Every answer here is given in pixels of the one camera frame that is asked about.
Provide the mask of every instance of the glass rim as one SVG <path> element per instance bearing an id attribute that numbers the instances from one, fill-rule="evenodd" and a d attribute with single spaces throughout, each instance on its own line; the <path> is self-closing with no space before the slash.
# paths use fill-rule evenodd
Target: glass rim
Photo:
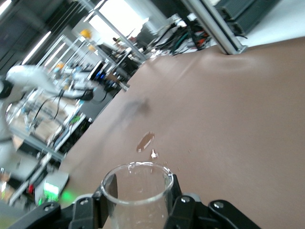
<path id="1" fill-rule="evenodd" d="M 167 174 L 167 176 L 170 178 L 170 183 L 166 186 L 164 191 L 158 193 L 157 195 L 154 195 L 153 197 L 149 197 L 147 199 L 123 200 L 123 199 L 116 198 L 116 197 L 112 196 L 111 194 L 109 194 L 104 188 L 104 184 L 103 184 L 104 181 L 106 181 L 110 176 L 115 174 L 115 172 L 119 171 L 120 169 L 122 169 L 124 167 L 130 166 L 132 164 L 157 167 L 157 168 L 163 170 L 164 174 Z M 173 173 L 167 167 L 162 166 L 158 163 L 149 162 L 149 161 L 136 161 L 136 162 L 131 162 L 128 164 L 119 165 L 119 166 L 113 168 L 112 170 L 110 170 L 101 182 L 101 190 L 102 190 L 102 193 L 105 195 L 105 197 L 108 200 L 110 200 L 111 202 L 113 202 L 115 204 L 120 204 L 120 205 L 142 205 L 142 204 L 147 204 L 147 203 L 153 202 L 153 201 L 158 200 L 161 197 L 163 197 L 168 191 L 171 190 L 172 187 L 173 187 Z"/>

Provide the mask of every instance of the clear glass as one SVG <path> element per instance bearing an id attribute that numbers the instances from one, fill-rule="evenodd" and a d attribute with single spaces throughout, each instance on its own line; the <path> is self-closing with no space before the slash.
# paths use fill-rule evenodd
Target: clear glass
<path id="1" fill-rule="evenodd" d="M 172 208 L 172 186 L 172 173 L 157 163 L 114 168 L 101 184 L 112 229 L 163 229 Z"/>

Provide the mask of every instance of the brown table surface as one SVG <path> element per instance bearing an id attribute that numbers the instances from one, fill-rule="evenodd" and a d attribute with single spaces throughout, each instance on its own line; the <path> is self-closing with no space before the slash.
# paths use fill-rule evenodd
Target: brown table surface
<path id="1" fill-rule="evenodd" d="M 65 197 L 92 193 L 154 149 L 204 204 L 228 200 L 265 229 L 305 227 L 305 38 L 151 59 L 129 84 L 61 165 Z M 137 153 L 149 131 L 155 139 Z"/>

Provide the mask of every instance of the ceiling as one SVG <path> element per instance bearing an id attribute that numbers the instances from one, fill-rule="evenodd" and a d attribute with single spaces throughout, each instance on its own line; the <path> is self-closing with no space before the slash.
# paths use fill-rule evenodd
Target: ceiling
<path id="1" fill-rule="evenodd" d="M 25 58 L 35 44 L 48 32 L 51 37 L 40 49 L 43 55 L 59 33 L 72 28 L 88 12 L 73 0 L 12 0 L 0 17 L 0 75 Z M 37 55 L 29 63 L 36 63 Z"/>

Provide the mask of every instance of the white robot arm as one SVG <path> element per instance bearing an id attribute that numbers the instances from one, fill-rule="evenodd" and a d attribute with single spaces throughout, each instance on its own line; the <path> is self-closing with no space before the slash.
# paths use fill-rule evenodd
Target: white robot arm
<path id="1" fill-rule="evenodd" d="M 18 177 L 19 168 L 22 169 L 22 158 L 16 153 L 5 115 L 11 103 L 20 101 L 26 93 L 37 87 L 70 99 L 93 98 L 93 88 L 71 91 L 57 88 L 47 71 L 41 67 L 22 65 L 14 66 L 8 71 L 6 79 L 0 80 L 0 168 L 15 177 Z"/>

